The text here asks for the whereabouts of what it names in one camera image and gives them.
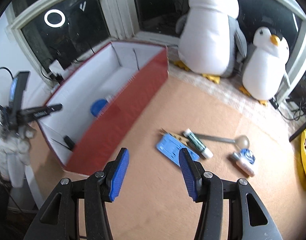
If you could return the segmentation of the green white tube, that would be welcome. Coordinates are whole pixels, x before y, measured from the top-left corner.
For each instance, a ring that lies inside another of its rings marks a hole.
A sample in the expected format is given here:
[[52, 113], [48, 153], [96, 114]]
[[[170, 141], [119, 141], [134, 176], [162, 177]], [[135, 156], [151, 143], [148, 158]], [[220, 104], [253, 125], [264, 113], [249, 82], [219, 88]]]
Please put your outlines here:
[[193, 133], [189, 128], [183, 132], [183, 135], [193, 144], [193, 146], [201, 155], [203, 155], [205, 159], [211, 159], [214, 156], [213, 153], [197, 137], [197, 135], [195, 135], [195, 133]]

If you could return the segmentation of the light blue plastic plate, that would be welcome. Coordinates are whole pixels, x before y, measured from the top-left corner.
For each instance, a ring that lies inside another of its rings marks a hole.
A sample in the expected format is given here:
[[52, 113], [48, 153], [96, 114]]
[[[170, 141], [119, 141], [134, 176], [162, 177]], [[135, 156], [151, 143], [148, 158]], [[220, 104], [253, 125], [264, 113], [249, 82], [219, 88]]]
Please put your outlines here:
[[164, 156], [166, 156], [169, 160], [171, 160], [174, 164], [180, 167], [179, 164], [179, 151], [185, 148], [188, 150], [191, 158], [194, 161], [199, 160], [199, 155], [193, 152], [190, 148], [185, 146], [171, 134], [166, 133], [161, 137], [161, 140], [157, 143], [156, 149], [159, 150]]

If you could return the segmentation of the black small power strip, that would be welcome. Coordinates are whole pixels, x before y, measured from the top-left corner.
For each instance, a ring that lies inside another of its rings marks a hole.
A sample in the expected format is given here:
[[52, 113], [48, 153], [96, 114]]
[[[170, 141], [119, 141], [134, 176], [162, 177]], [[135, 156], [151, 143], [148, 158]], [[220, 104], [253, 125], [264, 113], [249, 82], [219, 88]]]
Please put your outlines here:
[[277, 101], [274, 98], [271, 98], [269, 100], [269, 102], [271, 103], [271, 105], [274, 107], [274, 109], [278, 109], [279, 108], [279, 104], [277, 103]]

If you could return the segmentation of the pink white small bottle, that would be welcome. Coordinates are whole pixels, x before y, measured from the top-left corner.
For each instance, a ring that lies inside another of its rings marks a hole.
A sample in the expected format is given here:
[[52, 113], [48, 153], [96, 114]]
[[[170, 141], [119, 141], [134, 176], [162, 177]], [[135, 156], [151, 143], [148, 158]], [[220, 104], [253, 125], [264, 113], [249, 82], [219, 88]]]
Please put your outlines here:
[[235, 164], [249, 177], [255, 176], [253, 165], [247, 161], [244, 157], [234, 152], [230, 155], [230, 158]]

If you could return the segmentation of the white power adapter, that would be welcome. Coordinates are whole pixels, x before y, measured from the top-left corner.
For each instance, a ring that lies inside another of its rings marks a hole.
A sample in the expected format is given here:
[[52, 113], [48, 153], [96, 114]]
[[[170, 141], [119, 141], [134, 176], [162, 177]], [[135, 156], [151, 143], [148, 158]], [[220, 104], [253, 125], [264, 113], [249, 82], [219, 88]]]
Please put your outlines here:
[[49, 65], [49, 70], [54, 74], [54, 75], [61, 75], [64, 72], [64, 69], [62, 68], [60, 62], [58, 60], [54, 60], [50, 65]]

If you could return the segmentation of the blue clear small bottle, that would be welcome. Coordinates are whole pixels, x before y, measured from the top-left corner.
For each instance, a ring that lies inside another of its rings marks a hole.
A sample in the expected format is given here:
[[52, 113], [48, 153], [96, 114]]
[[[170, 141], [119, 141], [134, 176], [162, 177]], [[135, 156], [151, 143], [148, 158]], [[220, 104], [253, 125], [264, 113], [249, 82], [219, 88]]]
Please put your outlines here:
[[243, 148], [240, 150], [240, 157], [241, 159], [246, 160], [248, 163], [250, 164], [254, 164], [256, 158], [254, 156], [254, 154], [251, 152], [251, 150], [247, 149], [247, 148]]

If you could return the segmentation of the wooden clothespin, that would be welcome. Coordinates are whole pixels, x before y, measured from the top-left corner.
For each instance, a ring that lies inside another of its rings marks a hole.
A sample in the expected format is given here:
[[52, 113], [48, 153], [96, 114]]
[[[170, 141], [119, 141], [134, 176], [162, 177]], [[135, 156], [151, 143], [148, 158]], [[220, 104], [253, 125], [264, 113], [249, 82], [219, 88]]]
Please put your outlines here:
[[176, 134], [176, 133], [173, 133], [173, 132], [169, 132], [169, 131], [166, 131], [165, 129], [160, 129], [159, 130], [160, 134], [162, 135], [166, 135], [166, 134], [169, 134], [171, 135], [172, 137], [174, 137], [175, 139], [177, 139], [179, 142], [181, 142], [182, 144], [184, 144], [185, 146], [188, 146], [188, 138], [182, 136], [182, 135], [179, 135], [179, 134]]

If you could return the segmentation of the large plush penguin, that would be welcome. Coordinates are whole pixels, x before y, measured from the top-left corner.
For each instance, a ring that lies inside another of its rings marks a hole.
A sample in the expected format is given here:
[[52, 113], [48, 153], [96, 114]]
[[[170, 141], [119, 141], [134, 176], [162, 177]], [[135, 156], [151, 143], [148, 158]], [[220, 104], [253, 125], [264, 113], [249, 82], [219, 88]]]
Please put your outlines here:
[[189, 11], [178, 19], [178, 60], [174, 65], [220, 83], [248, 53], [240, 29], [238, 0], [188, 0]]

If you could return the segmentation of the red cardboard box white inside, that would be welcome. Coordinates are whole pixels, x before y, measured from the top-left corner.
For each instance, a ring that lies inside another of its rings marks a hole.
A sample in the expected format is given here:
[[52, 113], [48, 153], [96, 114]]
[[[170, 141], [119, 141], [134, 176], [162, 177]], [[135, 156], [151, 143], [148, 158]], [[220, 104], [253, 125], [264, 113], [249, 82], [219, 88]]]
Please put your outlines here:
[[[167, 80], [168, 67], [165, 46], [114, 41], [71, 72], [46, 102], [62, 110], [39, 121], [62, 169], [84, 175], [101, 169]], [[110, 94], [114, 99], [94, 117], [92, 104]]]

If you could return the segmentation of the black cylinder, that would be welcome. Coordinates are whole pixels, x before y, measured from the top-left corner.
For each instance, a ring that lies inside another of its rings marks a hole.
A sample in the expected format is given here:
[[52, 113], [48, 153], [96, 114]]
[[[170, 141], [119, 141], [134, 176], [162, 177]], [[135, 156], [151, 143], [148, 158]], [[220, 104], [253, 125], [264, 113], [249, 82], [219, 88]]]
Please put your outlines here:
[[73, 151], [73, 149], [75, 147], [75, 142], [68, 135], [64, 136], [63, 139], [64, 139], [64, 143], [65, 143], [66, 147], [70, 151]]

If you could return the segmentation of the blue round lid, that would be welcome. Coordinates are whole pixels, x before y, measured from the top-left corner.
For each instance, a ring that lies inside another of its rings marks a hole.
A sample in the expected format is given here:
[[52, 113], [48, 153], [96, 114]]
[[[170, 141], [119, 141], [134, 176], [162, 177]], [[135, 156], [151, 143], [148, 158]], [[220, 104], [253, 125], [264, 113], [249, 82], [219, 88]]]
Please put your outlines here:
[[106, 106], [106, 104], [108, 103], [108, 101], [106, 99], [99, 99], [97, 101], [95, 101], [91, 108], [90, 108], [90, 112], [94, 117], [97, 117], [101, 110]]

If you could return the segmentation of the metal spoon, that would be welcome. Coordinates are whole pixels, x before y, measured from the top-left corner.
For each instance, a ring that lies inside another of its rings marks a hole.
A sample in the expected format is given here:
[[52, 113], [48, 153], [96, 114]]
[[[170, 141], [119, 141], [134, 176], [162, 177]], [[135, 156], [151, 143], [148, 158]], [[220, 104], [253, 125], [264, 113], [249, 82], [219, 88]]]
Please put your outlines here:
[[203, 140], [209, 140], [209, 141], [216, 141], [216, 142], [222, 142], [226, 144], [233, 144], [239, 149], [249, 149], [250, 142], [246, 135], [240, 135], [238, 137], [235, 137], [233, 139], [230, 138], [222, 138], [222, 137], [216, 137], [206, 134], [195, 134], [199, 139]]

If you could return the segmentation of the white patterned lighter case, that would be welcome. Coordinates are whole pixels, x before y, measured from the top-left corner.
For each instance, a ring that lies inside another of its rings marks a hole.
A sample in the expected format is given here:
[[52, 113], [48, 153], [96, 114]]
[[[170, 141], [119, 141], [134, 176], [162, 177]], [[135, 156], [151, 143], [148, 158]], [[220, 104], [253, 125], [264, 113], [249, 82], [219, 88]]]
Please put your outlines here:
[[112, 94], [107, 95], [107, 96], [105, 97], [105, 100], [106, 100], [107, 102], [111, 102], [113, 99], [114, 99], [114, 95], [112, 95]]

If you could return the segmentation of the small plush penguin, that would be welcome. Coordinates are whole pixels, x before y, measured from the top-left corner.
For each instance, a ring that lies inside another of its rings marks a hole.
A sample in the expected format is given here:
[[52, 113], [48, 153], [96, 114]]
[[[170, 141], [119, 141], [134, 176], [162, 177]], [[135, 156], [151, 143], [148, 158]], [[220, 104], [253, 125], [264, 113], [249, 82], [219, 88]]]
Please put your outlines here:
[[266, 106], [278, 92], [282, 80], [290, 87], [286, 71], [289, 55], [285, 37], [271, 32], [268, 27], [258, 28], [242, 66], [242, 85], [239, 90]]

